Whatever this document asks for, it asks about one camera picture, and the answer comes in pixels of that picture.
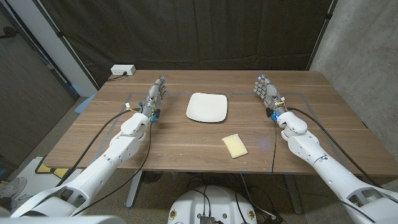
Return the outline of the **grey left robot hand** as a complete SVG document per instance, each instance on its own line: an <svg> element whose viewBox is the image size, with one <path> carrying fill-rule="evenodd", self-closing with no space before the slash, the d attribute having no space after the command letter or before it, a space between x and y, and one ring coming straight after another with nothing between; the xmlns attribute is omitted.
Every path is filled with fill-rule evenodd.
<svg viewBox="0 0 398 224"><path fill-rule="evenodd" d="M165 77L161 75L149 88L146 101L142 106L142 114L150 118L157 109L160 109L166 93Z"/></svg>

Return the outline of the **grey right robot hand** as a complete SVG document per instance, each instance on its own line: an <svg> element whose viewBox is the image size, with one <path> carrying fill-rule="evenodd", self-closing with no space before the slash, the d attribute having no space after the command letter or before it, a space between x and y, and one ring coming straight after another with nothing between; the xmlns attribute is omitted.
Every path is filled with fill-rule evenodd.
<svg viewBox="0 0 398 224"><path fill-rule="evenodd" d="M253 92L263 101L268 117L277 118L287 111L285 98L264 74L258 76Z"/></svg>

